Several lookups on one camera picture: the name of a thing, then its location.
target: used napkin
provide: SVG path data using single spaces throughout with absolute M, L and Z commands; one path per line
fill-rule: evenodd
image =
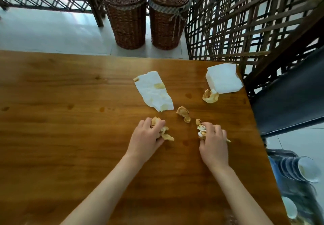
M 172 99 L 156 71 L 139 75 L 135 85 L 148 106 L 154 107 L 158 112 L 173 110 Z
M 210 90 L 219 94 L 237 92 L 243 87 L 236 74 L 236 64 L 224 63 L 207 68 L 206 79 Z

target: wicker basket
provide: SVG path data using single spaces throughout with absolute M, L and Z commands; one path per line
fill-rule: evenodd
M 136 49 L 145 43 L 146 0 L 103 0 L 117 44 Z
M 152 43 L 170 50 L 179 45 L 191 0 L 148 0 Z

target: brown wicker basket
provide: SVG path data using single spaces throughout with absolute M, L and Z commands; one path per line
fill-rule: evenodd
M 152 43 L 170 50 L 179 45 L 191 0 L 148 0 Z
M 103 0 L 117 44 L 136 49 L 145 43 L 146 0 Z

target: stack of napkins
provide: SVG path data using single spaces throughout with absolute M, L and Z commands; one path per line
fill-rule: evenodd
M 172 99 L 156 71 L 139 75 L 135 85 L 148 106 L 154 107 L 158 112 L 173 110 Z
M 236 74 L 236 64 L 224 63 L 207 68 L 206 79 L 210 90 L 219 94 L 237 92 L 243 87 Z

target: white floor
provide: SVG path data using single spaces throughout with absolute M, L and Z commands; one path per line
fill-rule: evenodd
M 267 138 L 267 148 L 294 151 L 298 156 L 315 160 L 324 174 L 324 123 Z M 317 201 L 324 207 L 324 177 L 313 184 Z
M 146 43 L 137 50 L 116 45 L 108 19 L 99 29 L 92 14 L 52 12 L 11 8 L 0 10 L 0 50 L 51 52 L 80 55 L 188 59 L 184 34 L 180 45 L 171 51 L 152 46 L 149 18 Z M 324 124 L 268 138 L 268 148 L 292 150 L 313 158 L 324 173 Z M 314 186 L 318 202 L 324 207 L 324 180 Z
M 152 45 L 148 17 L 145 45 L 126 50 L 117 46 L 108 18 L 98 28 L 92 14 L 10 8 L 0 16 L 0 50 L 189 59 L 184 33 L 173 50 Z

